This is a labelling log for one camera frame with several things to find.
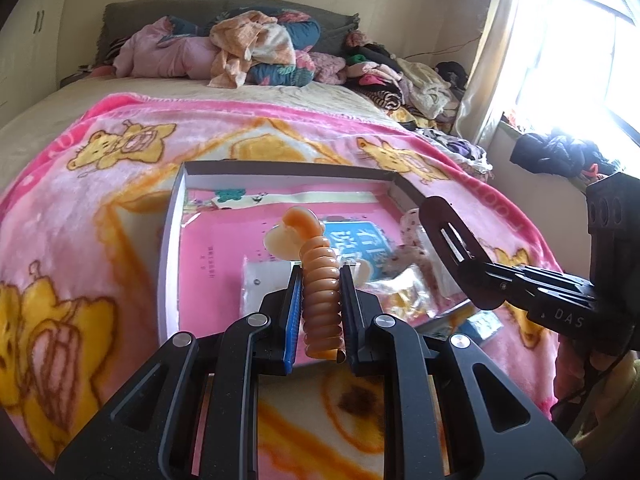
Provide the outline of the dark cardboard box lid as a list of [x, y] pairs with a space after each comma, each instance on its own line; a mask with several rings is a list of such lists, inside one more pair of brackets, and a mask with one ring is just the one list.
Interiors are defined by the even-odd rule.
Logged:
[[160, 250], [157, 286], [158, 338], [166, 341], [178, 333], [177, 312], [166, 304], [177, 298], [179, 229], [186, 196], [191, 190], [226, 190], [227, 188], [294, 188], [299, 185], [353, 186], [383, 183], [402, 214], [420, 206], [426, 196], [415, 180], [396, 170], [379, 170], [352, 166], [303, 164], [302, 162], [186, 162], [177, 174], [171, 191]]

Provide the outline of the black jacket on sill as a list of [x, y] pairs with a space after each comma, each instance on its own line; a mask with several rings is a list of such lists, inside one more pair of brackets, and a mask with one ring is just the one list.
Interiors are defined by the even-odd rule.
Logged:
[[532, 174], [555, 174], [567, 179], [586, 174], [610, 176], [620, 163], [607, 159], [591, 141], [574, 139], [562, 132], [546, 136], [524, 133], [514, 144], [510, 162]]

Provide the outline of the pink dotted fabric scrunchie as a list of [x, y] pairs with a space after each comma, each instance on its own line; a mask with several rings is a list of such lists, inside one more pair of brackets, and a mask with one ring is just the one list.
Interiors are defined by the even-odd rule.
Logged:
[[419, 209], [408, 210], [400, 219], [400, 243], [385, 263], [387, 273], [400, 272], [415, 264], [424, 278], [439, 280], [446, 268], [422, 226]]

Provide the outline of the pink cartoon bear blanket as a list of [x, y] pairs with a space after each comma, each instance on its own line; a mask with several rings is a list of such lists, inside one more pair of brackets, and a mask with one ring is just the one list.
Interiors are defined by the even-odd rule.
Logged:
[[1, 133], [1, 404], [46, 467], [156, 349], [169, 189], [195, 159], [396, 170], [445, 195], [487, 251], [556, 267], [510, 200], [356, 100], [41, 103]]

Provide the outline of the cream curtain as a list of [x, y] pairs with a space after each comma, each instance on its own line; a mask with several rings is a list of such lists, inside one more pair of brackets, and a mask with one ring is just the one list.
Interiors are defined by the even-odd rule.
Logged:
[[491, 0], [480, 47], [454, 131], [473, 144], [488, 148], [502, 116], [512, 77], [509, 75], [516, 23], [523, 0]]

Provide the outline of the orange white crumpled cloth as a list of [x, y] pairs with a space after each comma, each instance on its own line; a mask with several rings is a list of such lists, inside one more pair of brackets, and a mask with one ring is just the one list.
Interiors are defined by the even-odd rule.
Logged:
[[245, 84], [257, 64], [294, 67], [296, 53], [286, 28], [273, 16], [247, 11], [214, 25], [209, 32], [217, 55], [210, 66], [209, 87], [235, 89]]

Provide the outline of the clear plastic packet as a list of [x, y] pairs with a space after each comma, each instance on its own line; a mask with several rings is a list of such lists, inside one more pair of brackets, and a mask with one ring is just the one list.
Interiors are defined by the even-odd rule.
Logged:
[[244, 260], [240, 304], [242, 318], [257, 312], [266, 295], [288, 287], [293, 266], [292, 261]]

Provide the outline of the floral laundry basket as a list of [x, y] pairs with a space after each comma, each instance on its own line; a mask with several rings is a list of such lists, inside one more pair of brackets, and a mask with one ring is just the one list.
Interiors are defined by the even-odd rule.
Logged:
[[484, 148], [458, 136], [450, 136], [440, 130], [425, 128], [418, 133], [436, 150], [456, 162], [467, 174], [483, 182], [492, 177], [492, 165]]

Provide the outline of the white built-in wardrobe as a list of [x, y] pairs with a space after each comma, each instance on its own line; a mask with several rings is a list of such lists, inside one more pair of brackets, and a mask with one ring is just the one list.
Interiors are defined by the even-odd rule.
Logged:
[[1, 123], [58, 88], [58, 33], [65, 0], [18, 0], [1, 29]]

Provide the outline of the pink folded quilt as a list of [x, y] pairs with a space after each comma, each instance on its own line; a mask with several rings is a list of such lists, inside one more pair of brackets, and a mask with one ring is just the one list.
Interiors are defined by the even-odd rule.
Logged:
[[204, 29], [168, 15], [145, 25], [120, 48], [113, 62], [118, 78], [209, 80], [220, 49]]

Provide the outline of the dark grey headboard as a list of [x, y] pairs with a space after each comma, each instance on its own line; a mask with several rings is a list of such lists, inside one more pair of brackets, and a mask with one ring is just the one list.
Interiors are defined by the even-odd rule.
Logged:
[[115, 40], [132, 36], [144, 25], [165, 15], [208, 25], [224, 14], [241, 8], [299, 10], [310, 15], [321, 28], [314, 51], [341, 55], [347, 35], [360, 24], [358, 14], [339, 14], [303, 3], [285, 0], [132, 0], [109, 3], [103, 13], [101, 35], [96, 43], [96, 64], [103, 64]]

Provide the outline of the pile of mixed clothes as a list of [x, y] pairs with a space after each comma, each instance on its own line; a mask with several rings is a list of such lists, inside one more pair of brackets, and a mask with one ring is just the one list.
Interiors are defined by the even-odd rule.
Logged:
[[344, 85], [396, 122], [450, 133], [469, 76], [457, 62], [431, 67], [398, 58], [359, 30], [350, 32], [343, 47]]

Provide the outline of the cream pearl claw clip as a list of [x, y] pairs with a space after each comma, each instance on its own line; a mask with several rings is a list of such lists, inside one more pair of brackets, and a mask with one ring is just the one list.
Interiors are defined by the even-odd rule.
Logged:
[[356, 259], [349, 263], [349, 270], [352, 272], [352, 281], [356, 288], [367, 284], [373, 274], [370, 262], [363, 259]]

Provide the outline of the blue rectangular eraser block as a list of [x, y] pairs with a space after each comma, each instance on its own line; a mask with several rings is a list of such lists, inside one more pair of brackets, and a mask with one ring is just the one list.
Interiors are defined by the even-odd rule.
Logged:
[[458, 327], [457, 333], [467, 336], [478, 346], [483, 347], [502, 329], [503, 324], [494, 311], [478, 310]]

